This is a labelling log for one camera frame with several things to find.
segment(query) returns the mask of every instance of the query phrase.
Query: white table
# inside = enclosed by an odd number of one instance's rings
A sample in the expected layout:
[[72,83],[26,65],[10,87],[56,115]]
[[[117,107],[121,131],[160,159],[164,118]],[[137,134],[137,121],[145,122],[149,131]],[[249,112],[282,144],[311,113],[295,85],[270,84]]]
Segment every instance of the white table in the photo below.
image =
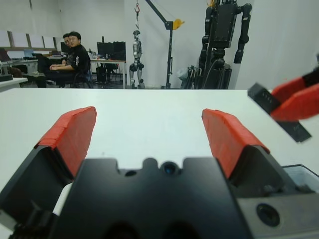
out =
[[[301,163],[319,173],[319,117],[302,121],[313,137],[297,144],[244,90],[23,88],[0,94],[0,190],[63,113],[86,106],[98,113],[87,158],[116,158],[120,168],[141,168],[147,157],[179,166],[185,157],[211,157],[201,119],[209,108],[235,115],[281,165]],[[0,238],[2,232],[8,235],[0,228]]]
[[125,70],[126,70],[126,61],[113,61],[105,59],[91,59],[91,63],[101,63],[101,64],[119,64],[122,67],[123,75],[123,89],[125,89]]
[[0,82],[0,92],[7,91],[12,88],[20,88],[20,83],[27,82],[27,78],[14,78],[9,81]]

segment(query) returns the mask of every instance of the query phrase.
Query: person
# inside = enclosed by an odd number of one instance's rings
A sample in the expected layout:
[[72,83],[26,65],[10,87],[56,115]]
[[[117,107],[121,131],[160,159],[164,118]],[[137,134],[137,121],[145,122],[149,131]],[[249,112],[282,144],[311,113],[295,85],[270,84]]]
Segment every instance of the person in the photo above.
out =
[[62,87],[66,80],[73,79],[77,73],[86,75],[91,68],[90,57],[81,45],[81,35],[78,32],[69,33],[69,45],[71,48],[65,65],[50,65],[45,57],[40,57],[38,60],[38,71]]
[[[70,48],[69,36],[70,36],[69,33],[64,34],[63,35],[63,40],[64,40],[65,45]],[[67,58],[68,58],[68,55],[62,60],[62,65],[66,64]]]

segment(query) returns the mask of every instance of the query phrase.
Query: pants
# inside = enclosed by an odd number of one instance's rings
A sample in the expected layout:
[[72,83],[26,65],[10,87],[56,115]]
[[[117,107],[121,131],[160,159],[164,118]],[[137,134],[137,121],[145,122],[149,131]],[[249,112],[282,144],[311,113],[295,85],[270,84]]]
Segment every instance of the pants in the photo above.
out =
[[[76,72],[70,71],[50,71],[52,61],[46,57],[39,57],[38,72],[44,73],[47,80],[55,81],[57,85],[64,87],[66,81],[72,81]],[[39,88],[46,88],[46,83],[43,81],[36,82]]]

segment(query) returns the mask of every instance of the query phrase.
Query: camera lens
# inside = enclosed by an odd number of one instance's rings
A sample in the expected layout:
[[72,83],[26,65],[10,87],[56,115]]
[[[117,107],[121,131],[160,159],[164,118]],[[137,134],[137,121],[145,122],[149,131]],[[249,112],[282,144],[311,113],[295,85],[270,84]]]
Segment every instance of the camera lens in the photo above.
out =
[[161,169],[167,175],[175,175],[178,173],[178,166],[172,162],[166,162],[161,166]]

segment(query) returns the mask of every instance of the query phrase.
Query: black humanoid robot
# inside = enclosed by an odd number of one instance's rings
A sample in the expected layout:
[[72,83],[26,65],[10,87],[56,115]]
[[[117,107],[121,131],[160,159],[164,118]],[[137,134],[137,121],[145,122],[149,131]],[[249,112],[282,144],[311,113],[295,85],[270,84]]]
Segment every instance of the black humanoid robot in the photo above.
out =
[[225,48],[230,48],[237,15],[243,13],[241,35],[236,52],[235,64],[240,64],[245,44],[249,41],[248,28],[252,6],[237,5],[237,0],[217,0],[206,10],[205,36],[199,58],[202,75],[196,89],[227,89],[231,70],[224,67]]

